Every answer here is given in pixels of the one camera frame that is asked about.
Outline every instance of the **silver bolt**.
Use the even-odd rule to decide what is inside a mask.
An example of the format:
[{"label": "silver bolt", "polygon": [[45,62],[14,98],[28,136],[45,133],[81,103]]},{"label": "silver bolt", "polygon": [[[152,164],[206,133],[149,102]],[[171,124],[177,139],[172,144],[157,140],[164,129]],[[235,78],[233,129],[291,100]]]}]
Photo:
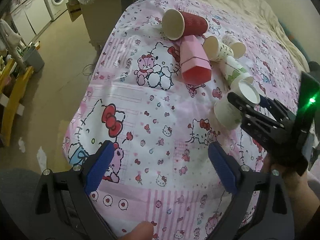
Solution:
[{"label": "silver bolt", "polygon": [[250,168],[249,168],[249,166],[248,165],[242,165],[241,166],[241,170],[243,170],[243,171],[249,171],[250,170]]},{"label": "silver bolt", "polygon": [[73,169],[74,171],[79,171],[79,170],[81,170],[81,165],[77,164],[77,165],[73,166],[72,169]]},{"label": "silver bolt", "polygon": [[50,170],[49,169],[46,169],[42,172],[43,175],[49,175],[50,174]]},{"label": "silver bolt", "polygon": [[279,176],[279,171],[277,171],[277,170],[272,170],[272,174],[275,175],[275,176]]}]

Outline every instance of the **beige floor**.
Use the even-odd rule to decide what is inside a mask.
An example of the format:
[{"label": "beige floor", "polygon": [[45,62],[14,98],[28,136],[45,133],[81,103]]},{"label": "beige floor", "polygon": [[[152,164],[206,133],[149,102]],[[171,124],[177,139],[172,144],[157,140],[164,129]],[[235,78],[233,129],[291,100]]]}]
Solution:
[{"label": "beige floor", "polygon": [[[42,147],[47,167],[65,171],[69,165],[62,155],[64,132],[89,84],[82,70],[94,61],[96,51],[89,43],[83,17],[71,22],[67,11],[38,40],[45,65],[28,83],[21,101],[25,110],[23,116],[16,115],[10,147],[0,149],[0,168],[40,172],[36,154]],[[19,150],[20,137],[25,142],[25,153]]]}]

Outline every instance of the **paper scrap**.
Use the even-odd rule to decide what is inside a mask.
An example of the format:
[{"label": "paper scrap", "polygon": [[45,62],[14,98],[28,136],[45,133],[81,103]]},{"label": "paper scrap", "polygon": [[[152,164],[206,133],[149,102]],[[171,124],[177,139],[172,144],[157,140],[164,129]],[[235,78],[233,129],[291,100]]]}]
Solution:
[{"label": "paper scrap", "polygon": [[20,137],[20,139],[18,141],[18,144],[19,144],[19,150],[22,151],[22,153],[25,153],[26,152],[26,147],[24,145],[24,141],[22,141],[22,137]]},{"label": "paper scrap", "polygon": [[43,151],[41,146],[37,153],[37,159],[38,159],[41,172],[43,172],[47,168],[47,155],[45,155],[45,152]]}]

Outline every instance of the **hello kitty bedsheet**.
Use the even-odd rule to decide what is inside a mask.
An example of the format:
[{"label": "hello kitty bedsheet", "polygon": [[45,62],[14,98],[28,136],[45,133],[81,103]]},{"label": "hello kitty bedsheet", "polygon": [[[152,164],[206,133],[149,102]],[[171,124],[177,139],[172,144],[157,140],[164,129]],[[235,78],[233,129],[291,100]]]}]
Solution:
[{"label": "hello kitty bedsheet", "polygon": [[[231,33],[247,48],[239,62],[261,95],[294,113],[299,75],[285,47],[241,15],[197,0],[139,0],[122,14],[105,44],[78,111],[65,134],[71,165],[83,163],[104,140],[115,156],[92,199],[117,236],[139,222],[154,225],[154,239],[205,239],[231,200],[208,159],[218,141],[240,164],[259,171],[265,150],[240,128],[225,130],[213,106],[228,91],[217,66],[200,86],[181,81],[179,41],[169,41],[161,19],[169,8],[205,17],[202,37]],[[265,109],[258,111],[269,115]],[[252,204],[246,223],[255,209]]]}]

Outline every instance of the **beige blanket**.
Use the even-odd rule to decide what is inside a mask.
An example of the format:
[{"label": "beige blanket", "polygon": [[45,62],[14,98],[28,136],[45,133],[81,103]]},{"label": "beige blanket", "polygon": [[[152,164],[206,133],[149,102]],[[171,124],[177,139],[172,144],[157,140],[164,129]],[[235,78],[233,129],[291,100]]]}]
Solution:
[{"label": "beige blanket", "polygon": [[225,11],[233,11],[240,14],[245,20],[254,23],[257,27],[277,39],[289,51],[291,60],[300,71],[309,72],[308,62],[303,54],[289,41],[283,28],[278,22],[270,5],[264,0],[203,0],[216,5]]}]

